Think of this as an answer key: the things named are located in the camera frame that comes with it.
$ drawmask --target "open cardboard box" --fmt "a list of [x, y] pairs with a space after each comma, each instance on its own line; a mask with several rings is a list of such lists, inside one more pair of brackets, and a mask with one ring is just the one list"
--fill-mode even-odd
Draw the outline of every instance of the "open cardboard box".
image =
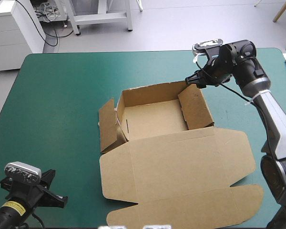
[[230, 187], [255, 170], [245, 133], [213, 127], [195, 85], [125, 90], [100, 109], [103, 195], [138, 203], [112, 211], [109, 225], [215, 229], [259, 209], [259, 185]]
[[214, 122], [201, 91], [185, 82], [155, 84], [122, 91], [99, 110], [103, 153], [135, 139], [178, 133]]

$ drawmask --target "cardboard flap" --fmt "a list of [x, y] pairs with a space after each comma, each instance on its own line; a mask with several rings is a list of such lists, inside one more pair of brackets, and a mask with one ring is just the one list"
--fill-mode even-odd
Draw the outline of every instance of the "cardboard flap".
[[129, 142], [100, 158], [102, 190], [105, 198], [137, 202]]
[[239, 223], [242, 223], [253, 217], [262, 205], [264, 190], [259, 185], [245, 185], [232, 187], [237, 207]]
[[99, 109], [101, 151], [117, 140], [115, 123], [116, 114], [114, 110], [114, 101], [111, 99]]
[[196, 85], [185, 88], [178, 98], [188, 129], [198, 129], [214, 124], [203, 94]]
[[222, 128], [214, 128], [214, 132], [230, 185], [255, 171], [255, 160], [244, 132]]
[[178, 94], [186, 88], [185, 81], [161, 83], [123, 91], [125, 106], [137, 106], [178, 99]]
[[262, 199], [262, 188], [258, 185], [228, 187], [112, 211], [107, 216], [107, 223], [125, 225], [128, 229], [152, 224], [170, 224], [181, 229], [215, 229], [252, 217]]

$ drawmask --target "green tabletop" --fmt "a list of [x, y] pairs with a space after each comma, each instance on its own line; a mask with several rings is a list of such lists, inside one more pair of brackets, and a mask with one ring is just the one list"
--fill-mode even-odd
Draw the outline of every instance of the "green tabletop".
[[[105, 199], [99, 167], [98, 109], [123, 89], [183, 80], [197, 67], [190, 51], [56, 53], [29, 55], [0, 114], [0, 179], [8, 162], [56, 169], [51, 190], [68, 195], [65, 209], [38, 208], [46, 227], [96, 227], [108, 212], [130, 203]], [[258, 49], [272, 93], [286, 112], [286, 63], [278, 49]], [[228, 86], [239, 91], [234, 80]], [[245, 131], [257, 170], [238, 184], [258, 183], [265, 196], [242, 227], [264, 227], [279, 206], [259, 162], [266, 135], [257, 111], [222, 87], [203, 89], [215, 126]], [[6, 192], [0, 190], [0, 206]], [[39, 226], [34, 219], [30, 225]]]

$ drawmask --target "table leg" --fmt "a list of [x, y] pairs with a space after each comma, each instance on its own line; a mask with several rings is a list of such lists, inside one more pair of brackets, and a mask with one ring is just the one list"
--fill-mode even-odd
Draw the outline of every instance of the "table leg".
[[277, 13], [275, 18], [273, 19], [273, 22], [276, 22], [282, 16], [282, 14], [284, 13], [285, 10], [286, 10], [286, 2], [284, 3], [284, 5], [280, 9], [280, 11]]

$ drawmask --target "floor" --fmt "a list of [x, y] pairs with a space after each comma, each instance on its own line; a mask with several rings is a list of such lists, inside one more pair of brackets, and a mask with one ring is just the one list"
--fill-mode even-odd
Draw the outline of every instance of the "floor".
[[[282, 52], [286, 46], [286, 11], [277, 23], [272, 19], [283, 0], [142, 0], [140, 12], [131, 0], [133, 31], [126, 23], [81, 26], [81, 35], [74, 33], [59, 40], [56, 47], [45, 45], [44, 52], [123, 52], [190, 50], [193, 43], [221, 38], [224, 42], [242, 39], [253, 41], [258, 48], [275, 47]], [[96, 12], [97, 2], [73, 0], [77, 14]], [[124, 9], [124, 0], [115, 0], [111, 12]], [[44, 24], [44, 29], [52, 28]], [[60, 36], [71, 26], [55, 23]], [[0, 72], [0, 111], [18, 71]]]

